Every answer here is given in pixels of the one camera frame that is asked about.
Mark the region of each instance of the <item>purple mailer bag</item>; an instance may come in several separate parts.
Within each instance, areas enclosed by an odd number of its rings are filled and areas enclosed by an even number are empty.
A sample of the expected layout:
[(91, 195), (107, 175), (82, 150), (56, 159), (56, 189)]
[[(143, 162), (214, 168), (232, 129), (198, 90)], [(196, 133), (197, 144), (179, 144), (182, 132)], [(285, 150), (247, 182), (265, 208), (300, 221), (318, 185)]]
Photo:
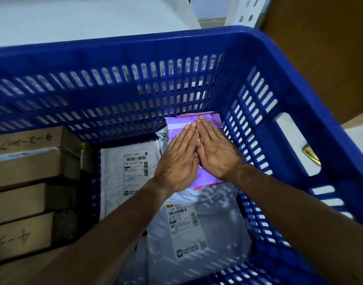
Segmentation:
[[(209, 119), (212, 121), (212, 123), (221, 128), (222, 122), (220, 115), (218, 113), (214, 114), (206, 114), (204, 115), (205, 119)], [(167, 129), (169, 134), (169, 141), (171, 142), (172, 139), (179, 134), (184, 126), (186, 124), (190, 124), (193, 121), (196, 121), (198, 119), (198, 116), (190, 116), (190, 117), (166, 117), (165, 120), (167, 122)], [(211, 173), (209, 173), (207, 170), (203, 169), (199, 166), (198, 168), (198, 176), (196, 177), (195, 181), (191, 184), (190, 188), (195, 187), (202, 187), (207, 185), (212, 185), (216, 183), (223, 182), (220, 179), (217, 179), (215, 176), (213, 176)]]

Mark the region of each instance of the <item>cardboard box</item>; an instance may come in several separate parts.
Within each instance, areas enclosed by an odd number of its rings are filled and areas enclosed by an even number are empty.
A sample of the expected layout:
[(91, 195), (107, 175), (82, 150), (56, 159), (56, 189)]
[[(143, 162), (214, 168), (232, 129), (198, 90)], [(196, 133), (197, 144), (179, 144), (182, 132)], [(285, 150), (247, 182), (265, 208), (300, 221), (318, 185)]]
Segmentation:
[(81, 170), (93, 173), (93, 149), (89, 143), (81, 144)]
[(65, 248), (66, 246), (0, 265), (0, 285), (25, 284)]
[(40, 183), (0, 193), (0, 223), (71, 208), (73, 188)]
[(10, 159), (21, 157), (16, 154), (19, 152), (29, 154), (27, 151), (46, 148), (58, 148), (79, 158), (81, 141), (64, 126), (0, 135), (0, 155), (9, 154)]
[(54, 152), (0, 162), (0, 192), (43, 182), (46, 178), (80, 179), (80, 161)]
[(48, 248), (76, 234), (77, 215), (47, 213), (0, 225), (0, 261)]

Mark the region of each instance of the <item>purple package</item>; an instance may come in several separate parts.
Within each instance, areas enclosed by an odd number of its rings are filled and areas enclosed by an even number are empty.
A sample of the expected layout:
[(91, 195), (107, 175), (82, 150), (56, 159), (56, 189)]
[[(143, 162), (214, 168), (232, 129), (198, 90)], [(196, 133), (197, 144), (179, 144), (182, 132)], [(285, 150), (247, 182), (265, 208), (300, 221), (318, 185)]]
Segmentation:
[[(212, 123), (221, 128), (222, 122), (220, 115), (218, 113), (214, 114), (206, 114), (204, 115), (205, 119), (209, 119), (212, 121)], [(169, 134), (169, 140), (170, 142), (172, 139), (179, 134), (184, 126), (186, 124), (190, 124), (193, 121), (196, 121), (198, 119), (198, 116), (190, 116), (190, 117), (166, 117), (165, 120), (167, 122), (167, 129)], [(209, 173), (207, 170), (199, 167), (198, 168), (198, 176), (196, 177), (195, 181), (191, 184), (190, 188), (195, 187), (202, 187), (207, 185), (212, 185), (216, 183), (223, 182), (220, 179), (217, 179), (215, 176), (213, 176), (211, 173)]]

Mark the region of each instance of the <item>basket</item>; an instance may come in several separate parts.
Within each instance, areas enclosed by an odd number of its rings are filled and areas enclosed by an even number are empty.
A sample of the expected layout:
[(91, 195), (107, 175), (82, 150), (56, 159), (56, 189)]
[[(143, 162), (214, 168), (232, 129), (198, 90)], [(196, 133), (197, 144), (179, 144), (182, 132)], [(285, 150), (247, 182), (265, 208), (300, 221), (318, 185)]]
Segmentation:
[[(150, 141), (164, 117), (218, 111), (247, 162), (363, 224), (363, 155), (263, 33), (224, 27), (0, 48), (0, 134), (64, 125), (96, 149)], [(320, 159), (310, 176), (277, 119)], [(99, 216), (99, 176), (88, 218)], [(262, 211), (238, 196), (257, 241), (250, 263), (197, 284), (319, 284)]]

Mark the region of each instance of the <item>person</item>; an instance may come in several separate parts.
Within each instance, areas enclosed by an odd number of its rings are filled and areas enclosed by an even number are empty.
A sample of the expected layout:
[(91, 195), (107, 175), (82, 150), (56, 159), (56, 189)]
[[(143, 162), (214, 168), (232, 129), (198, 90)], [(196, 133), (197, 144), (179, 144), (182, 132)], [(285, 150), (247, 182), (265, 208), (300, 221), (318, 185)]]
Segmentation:
[(113, 284), (164, 201), (196, 178), (199, 162), (249, 196), (326, 281), (363, 284), (363, 226), (245, 163), (234, 144), (202, 116), (171, 141), (154, 177), (137, 194), (68, 246), (28, 284)]

